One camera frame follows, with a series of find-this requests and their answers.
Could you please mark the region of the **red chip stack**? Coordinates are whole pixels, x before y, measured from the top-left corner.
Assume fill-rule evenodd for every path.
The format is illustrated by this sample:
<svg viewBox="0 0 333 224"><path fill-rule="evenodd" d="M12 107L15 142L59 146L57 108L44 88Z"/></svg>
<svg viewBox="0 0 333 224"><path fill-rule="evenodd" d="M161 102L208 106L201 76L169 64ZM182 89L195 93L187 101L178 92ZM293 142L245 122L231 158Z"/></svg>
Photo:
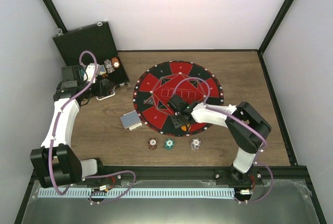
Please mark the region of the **red chip stack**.
<svg viewBox="0 0 333 224"><path fill-rule="evenodd" d="M111 63L112 63L112 66L113 66L114 69L119 68L120 65L121 65L121 63L120 63L118 57L113 57L113 58L111 58Z"/></svg>

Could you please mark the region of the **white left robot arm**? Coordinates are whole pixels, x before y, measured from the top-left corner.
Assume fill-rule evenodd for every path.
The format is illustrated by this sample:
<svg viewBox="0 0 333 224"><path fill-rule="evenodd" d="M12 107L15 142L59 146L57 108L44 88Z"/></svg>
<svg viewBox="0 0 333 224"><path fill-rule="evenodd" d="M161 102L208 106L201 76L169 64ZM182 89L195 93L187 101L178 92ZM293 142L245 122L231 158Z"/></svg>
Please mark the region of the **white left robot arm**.
<svg viewBox="0 0 333 224"><path fill-rule="evenodd" d="M79 160L71 149L75 118L81 106L91 97L113 96L114 86L100 75L99 64L87 67L73 65L61 69L62 81L53 95L54 115L40 148L30 154L34 171L43 188L78 183L88 176L99 185L106 179L106 171L97 159Z"/></svg>

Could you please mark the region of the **black mounting rail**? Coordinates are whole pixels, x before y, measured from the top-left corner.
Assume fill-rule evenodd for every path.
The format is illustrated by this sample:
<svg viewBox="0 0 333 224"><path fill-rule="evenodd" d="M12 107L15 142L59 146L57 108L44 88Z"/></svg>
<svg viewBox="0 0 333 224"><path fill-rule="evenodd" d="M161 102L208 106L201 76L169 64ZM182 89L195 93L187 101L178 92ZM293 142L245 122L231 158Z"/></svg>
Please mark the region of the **black mounting rail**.
<svg viewBox="0 0 333 224"><path fill-rule="evenodd" d="M213 180L218 185L245 186L251 182L270 180L304 180L311 182L306 166L255 166L246 176L234 176L230 166L100 166L97 175L110 175L121 171L133 171L136 181L142 180Z"/></svg>

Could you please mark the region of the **brown chip stack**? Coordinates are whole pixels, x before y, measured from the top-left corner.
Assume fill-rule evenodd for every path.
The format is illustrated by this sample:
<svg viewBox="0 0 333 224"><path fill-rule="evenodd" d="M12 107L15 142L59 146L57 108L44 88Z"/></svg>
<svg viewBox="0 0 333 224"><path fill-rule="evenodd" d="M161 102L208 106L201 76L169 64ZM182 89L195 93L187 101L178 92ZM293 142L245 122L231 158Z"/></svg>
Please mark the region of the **brown chip stack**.
<svg viewBox="0 0 333 224"><path fill-rule="evenodd" d="M157 148L157 140L155 138L150 138L148 141L148 149L155 150Z"/></svg>

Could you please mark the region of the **boxed playing card deck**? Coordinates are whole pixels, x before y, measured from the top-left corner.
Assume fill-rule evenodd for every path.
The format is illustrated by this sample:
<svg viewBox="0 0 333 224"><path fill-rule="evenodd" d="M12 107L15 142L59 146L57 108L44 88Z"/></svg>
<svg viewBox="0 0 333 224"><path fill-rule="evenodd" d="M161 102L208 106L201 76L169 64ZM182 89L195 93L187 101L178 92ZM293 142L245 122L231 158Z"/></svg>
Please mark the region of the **boxed playing card deck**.
<svg viewBox="0 0 333 224"><path fill-rule="evenodd" d="M99 70L98 70L97 75L103 76L105 74L107 74L107 70L106 70L105 66L102 64L102 65L99 66Z"/></svg>

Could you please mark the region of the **green chip stack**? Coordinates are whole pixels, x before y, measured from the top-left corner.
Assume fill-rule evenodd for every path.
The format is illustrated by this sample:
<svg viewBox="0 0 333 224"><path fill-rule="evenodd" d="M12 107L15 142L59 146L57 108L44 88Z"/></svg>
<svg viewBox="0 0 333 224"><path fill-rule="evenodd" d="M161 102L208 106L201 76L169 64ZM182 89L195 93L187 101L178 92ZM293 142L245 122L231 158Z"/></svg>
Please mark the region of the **green chip stack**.
<svg viewBox="0 0 333 224"><path fill-rule="evenodd" d="M164 147L167 150L172 150L174 148L174 140L173 139L167 139L164 143Z"/></svg>

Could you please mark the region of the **light blue slotted strip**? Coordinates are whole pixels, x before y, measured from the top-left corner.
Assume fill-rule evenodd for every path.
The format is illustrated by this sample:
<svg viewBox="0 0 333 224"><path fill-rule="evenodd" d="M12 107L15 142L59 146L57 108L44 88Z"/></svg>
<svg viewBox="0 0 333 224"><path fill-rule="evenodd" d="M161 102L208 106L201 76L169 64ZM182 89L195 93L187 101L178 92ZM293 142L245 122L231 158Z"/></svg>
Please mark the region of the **light blue slotted strip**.
<svg viewBox="0 0 333 224"><path fill-rule="evenodd" d="M63 198L107 198L115 199L125 191L114 188L108 192L93 193L88 188L70 188ZM231 188L132 188L123 198L127 199L233 199L234 189Z"/></svg>

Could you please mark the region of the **round red black poker mat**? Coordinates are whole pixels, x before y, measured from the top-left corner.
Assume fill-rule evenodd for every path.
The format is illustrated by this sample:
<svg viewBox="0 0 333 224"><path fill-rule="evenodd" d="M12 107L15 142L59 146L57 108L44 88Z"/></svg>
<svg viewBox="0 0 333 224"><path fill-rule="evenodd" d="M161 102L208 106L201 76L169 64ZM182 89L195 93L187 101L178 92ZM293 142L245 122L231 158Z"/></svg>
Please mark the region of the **round red black poker mat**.
<svg viewBox="0 0 333 224"><path fill-rule="evenodd" d="M137 80L133 105L141 121L152 130L169 136L183 137L198 134L211 125L196 123L190 132L175 128L168 106L173 93L187 103L203 102L222 106L224 93L215 75L206 68L188 61L167 61L146 70Z"/></svg>

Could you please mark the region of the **blue purple chip stack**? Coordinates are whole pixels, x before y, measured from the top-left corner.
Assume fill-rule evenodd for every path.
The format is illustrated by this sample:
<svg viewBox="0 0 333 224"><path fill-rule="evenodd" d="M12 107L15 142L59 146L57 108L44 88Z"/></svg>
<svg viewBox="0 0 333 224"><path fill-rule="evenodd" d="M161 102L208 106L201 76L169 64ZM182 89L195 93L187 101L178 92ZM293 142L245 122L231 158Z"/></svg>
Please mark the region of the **blue purple chip stack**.
<svg viewBox="0 0 333 224"><path fill-rule="evenodd" d="M201 145L201 141L198 138L194 138L191 141L190 147L192 150L198 150L200 148L200 145Z"/></svg>

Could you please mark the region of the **blue backed card deck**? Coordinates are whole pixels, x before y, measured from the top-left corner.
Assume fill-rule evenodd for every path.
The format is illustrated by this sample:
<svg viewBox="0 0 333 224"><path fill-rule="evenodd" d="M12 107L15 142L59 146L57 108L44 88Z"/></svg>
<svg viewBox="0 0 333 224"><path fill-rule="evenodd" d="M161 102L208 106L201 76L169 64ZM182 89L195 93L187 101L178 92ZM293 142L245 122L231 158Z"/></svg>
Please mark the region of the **blue backed card deck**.
<svg viewBox="0 0 333 224"><path fill-rule="evenodd" d="M120 120L123 127L125 129L129 129L130 131L142 126L141 119L135 110L124 114L120 117Z"/></svg>

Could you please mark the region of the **black poker case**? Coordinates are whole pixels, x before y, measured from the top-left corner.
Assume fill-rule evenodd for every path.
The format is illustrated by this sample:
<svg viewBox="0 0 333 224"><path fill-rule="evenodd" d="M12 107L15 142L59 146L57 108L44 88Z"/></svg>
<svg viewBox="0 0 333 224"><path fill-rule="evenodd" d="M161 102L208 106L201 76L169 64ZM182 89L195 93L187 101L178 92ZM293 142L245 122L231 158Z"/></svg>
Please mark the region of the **black poker case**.
<svg viewBox="0 0 333 224"><path fill-rule="evenodd" d="M114 72L107 73L107 79L114 82L116 88L130 82L118 55L108 21L53 36L53 41L67 66L79 65L80 62L84 65L93 63L94 61L89 54L84 54L82 59L79 59L80 54L84 51L93 53L99 65L104 65L104 61L107 59L118 57L121 65L114 69Z"/></svg>

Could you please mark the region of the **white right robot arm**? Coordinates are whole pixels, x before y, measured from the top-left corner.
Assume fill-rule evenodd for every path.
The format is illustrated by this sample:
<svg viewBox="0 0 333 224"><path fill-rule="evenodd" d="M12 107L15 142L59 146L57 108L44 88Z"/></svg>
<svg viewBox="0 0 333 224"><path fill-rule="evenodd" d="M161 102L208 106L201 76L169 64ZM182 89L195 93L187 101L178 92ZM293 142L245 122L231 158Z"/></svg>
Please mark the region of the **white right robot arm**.
<svg viewBox="0 0 333 224"><path fill-rule="evenodd" d="M250 177L250 169L257 153L267 145L271 133L270 124L248 102L237 106L217 106L205 102L185 102L180 96L172 96L168 106L174 111L171 116L175 128L194 123L205 123L225 127L229 130L238 151L230 167L230 176L235 183L242 184Z"/></svg>

